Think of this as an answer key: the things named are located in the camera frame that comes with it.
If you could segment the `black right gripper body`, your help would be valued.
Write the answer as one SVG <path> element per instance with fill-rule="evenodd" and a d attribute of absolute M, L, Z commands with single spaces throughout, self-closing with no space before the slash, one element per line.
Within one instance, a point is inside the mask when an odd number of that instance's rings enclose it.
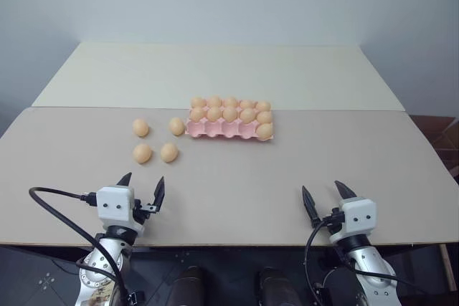
<path fill-rule="evenodd" d="M 345 213 L 339 208 L 332 208 L 331 213 L 322 218 L 320 229 L 327 229 L 331 244 L 338 246 L 344 238 Z"/>

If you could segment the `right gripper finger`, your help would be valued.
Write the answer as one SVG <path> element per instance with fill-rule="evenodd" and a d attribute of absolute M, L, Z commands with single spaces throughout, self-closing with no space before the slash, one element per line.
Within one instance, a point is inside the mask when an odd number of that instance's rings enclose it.
<path fill-rule="evenodd" d="M 308 191 L 308 189 L 305 186 L 302 186 L 302 197 L 303 197 L 303 205 L 311 221 L 311 226 L 317 227 L 320 224 L 320 217 L 316 210 L 315 201 L 313 200 L 311 193 Z"/>
<path fill-rule="evenodd" d="M 334 181 L 336 188 L 342 199 L 356 198 L 356 194 L 343 182 Z"/>

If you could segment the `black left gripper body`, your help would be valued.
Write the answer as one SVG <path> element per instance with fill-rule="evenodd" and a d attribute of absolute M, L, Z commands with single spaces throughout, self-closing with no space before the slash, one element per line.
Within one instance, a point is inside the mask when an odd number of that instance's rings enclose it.
<path fill-rule="evenodd" d="M 132 210 L 134 227 L 138 236 L 143 236 L 145 230 L 145 222 L 152 214 L 159 212 L 159 204 L 153 202 L 143 205 L 140 199 L 134 199 L 134 206 Z"/>

